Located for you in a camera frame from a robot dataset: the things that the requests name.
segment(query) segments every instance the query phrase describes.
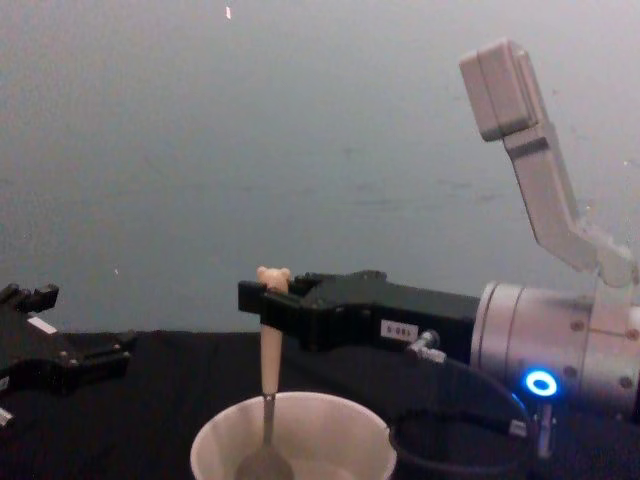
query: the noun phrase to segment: silver cylindrical joint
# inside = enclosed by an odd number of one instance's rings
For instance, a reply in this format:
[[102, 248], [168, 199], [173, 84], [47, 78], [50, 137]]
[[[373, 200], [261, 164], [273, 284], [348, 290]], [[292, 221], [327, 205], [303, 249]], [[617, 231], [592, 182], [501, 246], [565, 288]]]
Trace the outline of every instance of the silver cylindrical joint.
[[[589, 297], [492, 283], [478, 307], [471, 364], [514, 391], [628, 418], [640, 374], [640, 342], [633, 335], [640, 309], [629, 312], [631, 333], [619, 335], [590, 329], [592, 305]], [[537, 388], [532, 372], [550, 375], [556, 388], [548, 382]]]

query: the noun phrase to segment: screw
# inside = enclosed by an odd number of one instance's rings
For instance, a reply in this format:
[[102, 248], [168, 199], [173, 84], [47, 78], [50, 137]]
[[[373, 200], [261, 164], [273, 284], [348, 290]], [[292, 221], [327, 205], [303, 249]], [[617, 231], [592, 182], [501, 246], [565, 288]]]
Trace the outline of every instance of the screw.
[[627, 332], [627, 338], [629, 340], [636, 341], [638, 340], [638, 338], [640, 338], [640, 332], [638, 332], [638, 330], [636, 330], [635, 328], [632, 328]]
[[581, 332], [582, 330], [584, 330], [584, 323], [583, 322], [571, 322], [571, 330], [573, 330], [574, 332]]
[[622, 388], [631, 388], [633, 387], [633, 381], [629, 377], [620, 378], [620, 386]]
[[563, 370], [565, 376], [569, 377], [569, 378], [576, 378], [576, 375], [578, 375], [578, 371], [573, 368], [573, 367], [564, 367]]

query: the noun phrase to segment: white paper cup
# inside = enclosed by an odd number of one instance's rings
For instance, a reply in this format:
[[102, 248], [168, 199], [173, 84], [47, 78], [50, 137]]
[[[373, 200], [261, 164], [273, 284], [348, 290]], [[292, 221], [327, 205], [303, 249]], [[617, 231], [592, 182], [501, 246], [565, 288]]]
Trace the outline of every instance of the white paper cup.
[[[260, 447], [262, 431], [262, 397], [216, 415], [191, 447], [196, 480], [233, 480], [244, 457]], [[295, 480], [389, 480], [396, 464], [380, 417], [322, 393], [277, 395], [273, 444], [290, 462]]]

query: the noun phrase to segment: white label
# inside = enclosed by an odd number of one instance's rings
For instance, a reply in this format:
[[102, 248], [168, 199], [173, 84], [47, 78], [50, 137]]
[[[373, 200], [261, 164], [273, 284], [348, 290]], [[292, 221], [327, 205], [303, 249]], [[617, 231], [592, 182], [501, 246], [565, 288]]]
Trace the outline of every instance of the white label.
[[410, 323], [382, 320], [382, 322], [380, 322], [380, 335], [385, 338], [393, 338], [394, 340], [415, 342], [418, 339], [418, 326], [411, 325]]
[[49, 325], [47, 322], [45, 322], [41, 318], [31, 317], [31, 318], [27, 319], [27, 322], [29, 322], [34, 327], [38, 327], [44, 333], [48, 333], [49, 335], [51, 335], [52, 333], [56, 333], [57, 332], [55, 327], [52, 327], [51, 325]]

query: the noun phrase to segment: black table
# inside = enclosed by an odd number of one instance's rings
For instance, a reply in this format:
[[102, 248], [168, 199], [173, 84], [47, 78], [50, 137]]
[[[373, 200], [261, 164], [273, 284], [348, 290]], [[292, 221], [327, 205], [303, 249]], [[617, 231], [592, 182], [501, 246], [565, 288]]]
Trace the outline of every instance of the black table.
[[[0, 432], [0, 478], [192, 478], [195, 435], [216, 413], [259, 394], [258, 366], [255, 334], [143, 333], [124, 378], [67, 397], [25, 391], [0, 398], [16, 417]], [[281, 389], [337, 394], [388, 419], [442, 396], [433, 368], [408, 368], [401, 355], [367, 348], [308, 354], [285, 342]], [[462, 396], [492, 402], [480, 391]], [[535, 465], [530, 478], [640, 478], [640, 428], [569, 413], [559, 422], [556, 455]], [[471, 441], [465, 448], [492, 446]]]

